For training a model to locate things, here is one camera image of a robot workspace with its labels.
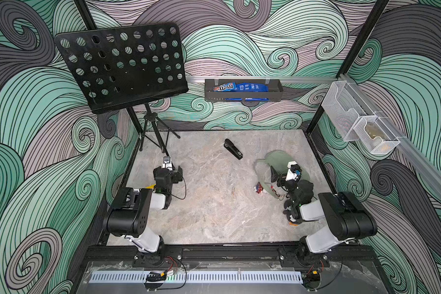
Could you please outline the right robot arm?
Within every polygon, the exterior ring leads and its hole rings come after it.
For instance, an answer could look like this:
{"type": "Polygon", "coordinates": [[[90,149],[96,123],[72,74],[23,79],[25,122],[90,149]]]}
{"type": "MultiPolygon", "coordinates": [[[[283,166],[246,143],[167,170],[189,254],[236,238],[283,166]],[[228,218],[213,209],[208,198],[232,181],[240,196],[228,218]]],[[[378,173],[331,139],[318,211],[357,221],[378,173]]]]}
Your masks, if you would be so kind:
{"type": "Polygon", "coordinates": [[[284,214],[292,224],[325,220],[318,231],[302,237],[297,255],[322,254],[353,240],[374,236],[376,220],[351,192],[322,192],[314,197],[314,185],[298,175],[274,176],[272,180],[287,193],[284,214]]]}

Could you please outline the red white plush keychain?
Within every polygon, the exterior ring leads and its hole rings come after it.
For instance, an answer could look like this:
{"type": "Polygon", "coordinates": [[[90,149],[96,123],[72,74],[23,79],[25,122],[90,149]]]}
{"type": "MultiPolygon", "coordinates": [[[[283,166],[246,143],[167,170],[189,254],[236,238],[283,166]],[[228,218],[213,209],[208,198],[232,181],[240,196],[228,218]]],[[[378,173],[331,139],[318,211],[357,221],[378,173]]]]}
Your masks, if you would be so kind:
{"type": "Polygon", "coordinates": [[[258,182],[255,186],[254,186],[254,192],[256,194],[262,194],[264,192],[264,187],[261,185],[260,182],[258,182]]]}

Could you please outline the green fabric bag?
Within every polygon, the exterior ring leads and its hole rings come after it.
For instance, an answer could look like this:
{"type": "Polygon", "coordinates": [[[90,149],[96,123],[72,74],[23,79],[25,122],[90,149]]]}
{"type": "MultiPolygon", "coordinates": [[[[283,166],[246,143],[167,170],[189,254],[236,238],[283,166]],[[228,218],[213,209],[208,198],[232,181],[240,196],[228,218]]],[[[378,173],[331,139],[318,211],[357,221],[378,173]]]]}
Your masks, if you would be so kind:
{"type": "MultiPolygon", "coordinates": [[[[280,175],[287,175],[287,164],[290,161],[296,161],[281,150],[275,150],[268,153],[264,159],[257,159],[254,163],[254,171],[257,175],[258,182],[264,187],[264,191],[274,198],[284,198],[287,193],[277,185],[277,179],[280,175]]],[[[302,169],[300,180],[308,180],[311,182],[308,172],[298,162],[302,169]]]]}

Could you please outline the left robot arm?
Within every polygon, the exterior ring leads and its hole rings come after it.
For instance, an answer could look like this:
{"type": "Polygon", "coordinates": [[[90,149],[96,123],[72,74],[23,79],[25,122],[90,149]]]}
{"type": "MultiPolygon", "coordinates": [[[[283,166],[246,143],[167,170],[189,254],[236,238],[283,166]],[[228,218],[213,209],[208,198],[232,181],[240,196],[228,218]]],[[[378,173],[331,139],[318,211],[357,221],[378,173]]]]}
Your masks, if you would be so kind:
{"type": "Polygon", "coordinates": [[[151,210],[168,209],[173,198],[173,185],[183,181],[183,169],[158,167],[154,169],[156,184],[153,188],[119,189],[103,221],[103,229],[114,236],[122,237],[140,252],[159,252],[163,238],[148,226],[151,210]]]}

